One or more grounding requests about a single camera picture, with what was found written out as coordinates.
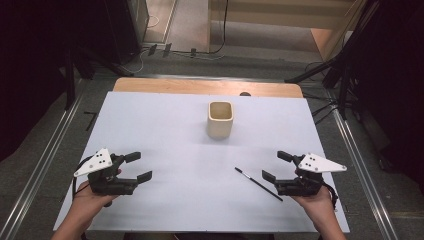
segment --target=pen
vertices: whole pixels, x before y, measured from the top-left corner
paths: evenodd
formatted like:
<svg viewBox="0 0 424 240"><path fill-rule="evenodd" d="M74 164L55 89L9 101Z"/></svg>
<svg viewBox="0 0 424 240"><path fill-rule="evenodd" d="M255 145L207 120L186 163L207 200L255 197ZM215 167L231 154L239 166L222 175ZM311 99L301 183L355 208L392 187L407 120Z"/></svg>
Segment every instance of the pen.
<svg viewBox="0 0 424 240"><path fill-rule="evenodd" d="M256 183L256 185L258 185L259 187L263 188L265 191L269 192L270 194L272 194L272 196L276 197L278 200L283 201L282 198L280 198L278 195L276 195L275 193L271 192L268 188L264 187L262 184L258 183L255 179L251 178L249 175L247 175L246 173L244 173L242 170L240 170L240 168L235 167L235 169L237 170L237 172L243 174L245 177L247 177L248 179L250 179L252 182Z"/></svg>

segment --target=metal bar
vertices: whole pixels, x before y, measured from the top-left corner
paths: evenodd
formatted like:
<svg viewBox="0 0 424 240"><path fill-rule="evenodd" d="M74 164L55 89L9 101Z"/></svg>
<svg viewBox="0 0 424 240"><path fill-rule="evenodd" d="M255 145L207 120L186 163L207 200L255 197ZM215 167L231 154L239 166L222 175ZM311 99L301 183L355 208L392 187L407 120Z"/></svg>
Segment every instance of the metal bar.
<svg viewBox="0 0 424 240"><path fill-rule="evenodd" d="M80 89L80 93L78 94L74 104L63 113L62 118L60 119L55 131L47 143L46 148L44 149L43 154L38 160L37 166L34 168L31 177L29 178L24 190L12 208L12 212L10 213L9 218L7 219L2 231L0 232L0 240L12 240L15 238L23 219L35 198L35 195L37 194L37 191L47 174L50 164L53 162L56 151L59 148L63 137L65 136L65 133L75 115L75 112L78 109L85 86L86 81L80 79L77 85L77 87Z"/></svg>
<svg viewBox="0 0 424 240"><path fill-rule="evenodd" d="M329 97L335 97L328 90L326 92ZM365 195L371 206L371 210L374 214L374 217L377 221L378 227L380 228L383 238L386 240L399 239L390 219L390 216L386 210L386 207L384 206L384 203L380 195L378 194L377 188L374 185L371 175L367 170L364 159L361 156L361 153L358 149L352 132L350 131L348 121L343 120L337 110L333 111L333 115L336 119L337 126L340 129L340 133L349 151L349 155L352 159L362 188L364 189Z"/></svg>

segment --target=human hand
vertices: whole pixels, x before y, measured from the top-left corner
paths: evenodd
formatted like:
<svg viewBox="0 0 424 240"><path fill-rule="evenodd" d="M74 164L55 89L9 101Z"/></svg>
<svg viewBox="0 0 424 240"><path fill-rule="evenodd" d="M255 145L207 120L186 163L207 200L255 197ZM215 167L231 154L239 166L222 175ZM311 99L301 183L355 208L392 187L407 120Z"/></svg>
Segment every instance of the human hand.
<svg viewBox="0 0 424 240"><path fill-rule="evenodd" d="M346 239L334 213L331 194L324 186L315 196L291 196L314 223L315 228L323 239Z"/></svg>
<svg viewBox="0 0 424 240"><path fill-rule="evenodd" d="M53 235L52 240L80 239L103 206L117 197L95 194L88 181L81 183L68 214Z"/></svg>

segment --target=floor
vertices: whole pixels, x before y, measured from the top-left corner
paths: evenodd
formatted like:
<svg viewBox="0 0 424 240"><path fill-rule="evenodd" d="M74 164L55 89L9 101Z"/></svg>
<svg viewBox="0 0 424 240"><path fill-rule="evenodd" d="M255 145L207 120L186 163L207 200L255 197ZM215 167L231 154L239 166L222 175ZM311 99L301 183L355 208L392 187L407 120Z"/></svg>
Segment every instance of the floor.
<svg viewBox="0 0 424 240"><path fill-rule="evenodd" d="M179 0L176 4L174 20L187 21L188 1ZM193 46L202 48L203 37L197 32L184 34L184 38L176 33L190 32L187 25L171 28L167 41L174 42L175 50L189 51ZM225 57L207 61L171 54L162 57L161 52L152 56L141 55L125 67L132 70L135 76L189 76L201 80L204 77L229 80L283 82L284 79L297 76L310 69L314 62L321 61L314 46L310 31L299 28L284 28L283 38L276 36L272 29L269 38L261 39L266 32L258 26L228 25L227 42L223 52ZM249 38L240 36L253 31ZM214 35L215 45L219 45L220 35ZM266 46L259 43L268 41ZM77 99L74 108L63 111L66 96L62 95L38 122L21 147L9 158L0 162L0 226L5 226L0 239L48 239L52 232L61 201L71 181L71 175L80 160L82 152L90 136L93 114L101 109L103 99L111 91L118 76L108 69L94 63L96 75L93 80L81 80L78 85ZM304 96L308 99L311 112L323 108L316 115L321 119L330 112L328 98L337 95L336 89L323 89L320 80L323 75L313 76L300 85ZM339 159L348 166L346 173L333 174L340 199L343 203L351 233L349 239L420 239L424 234L424 197L415 182L401 173L387 173L378 165L378 154L352 111L347 111L347 120L340 121L337 111L330 113L317 124L325 154L329 159ZM346 140L344 133L348 131L353 140ZM359 154L352 152L354 145ZM51 150L50 155L44 152ZM34 182L41 179L38 185ZM374 188L374 196L369 196L368 189ZM381 220L375 212L375 202L382 203L390 218L389 222ZM18 221L10 224L9 216ZM382 230L378 223L390 225ZM123 233L89 232L93 239L122 239ZM137 239L155 239L155 236L141 235ZM276 239L317 239L316 233L275 234Z"/></svg>

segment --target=beige cup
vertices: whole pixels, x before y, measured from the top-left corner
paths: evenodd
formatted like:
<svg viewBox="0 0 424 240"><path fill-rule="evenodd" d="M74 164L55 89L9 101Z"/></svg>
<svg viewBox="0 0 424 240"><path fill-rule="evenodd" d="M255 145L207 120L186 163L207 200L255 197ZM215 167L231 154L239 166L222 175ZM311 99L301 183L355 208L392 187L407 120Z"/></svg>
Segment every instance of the beige cup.
<svg viewBox="0 0 424 240"><path fill-rule="evenodd" d="M233 106L230 102L211 102L208 109L208 135L223 139L230 136L233 126Z"/></svg>

